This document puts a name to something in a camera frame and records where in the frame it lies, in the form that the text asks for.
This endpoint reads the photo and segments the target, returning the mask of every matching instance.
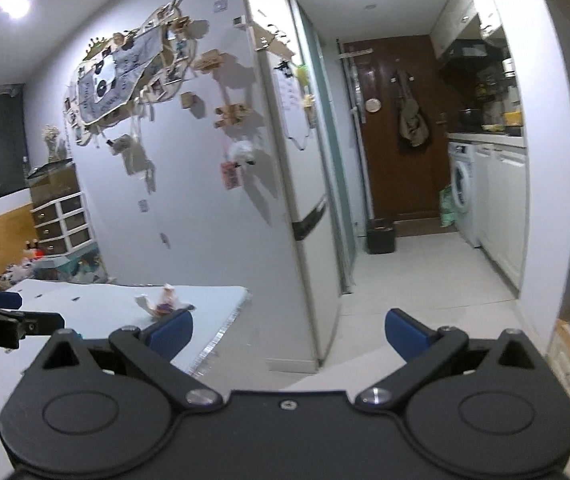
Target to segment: table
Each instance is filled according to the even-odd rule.
[[[242,286],[176,286],[177,298],[192,304],[194,330],[191,341],[172,359],[172,364],[186,373],[196,373],[228,327],[250,299]],[[65,326],[85,339],[106,338],[125,325],[146,328],[155,319],[137,306],[135,296],[147,294],[152,301],[160,298],[162,286],[76,285],[61,282],[25,280],[10,289],[23,298],[22,310],[59,312]],[[32,336],[20,342],[20,349],[7,353],[0,348],[0,411],[47,341],[47,336]],[[0,480],[13,468],[0,442]]]

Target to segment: kitchen counter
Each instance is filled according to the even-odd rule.
[[[447,134],[447,137],[450,140],[461,140],[463,142],[502,144],[503,146],[526,148],[525,137],[510,137],[496,134]]]

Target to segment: hallway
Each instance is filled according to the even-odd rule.
[[[331,367],[386,346],[383,323],[401,308],[432,328],[455,325],[474,337],[519,328],[515,295],[481,250],[457,233],[402,237],[393,254],[361,252],[353,294],[324,362]]]

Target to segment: black trash bin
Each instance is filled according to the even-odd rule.
[[[396,250],[394,222],[387,218],[367,220],[367,252],[389,254]]]

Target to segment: washing machine door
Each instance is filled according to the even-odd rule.
[[[472,203],[472,180],[466,162],[454,160],[451,168],[451,192],[459,213],[466,213]]]

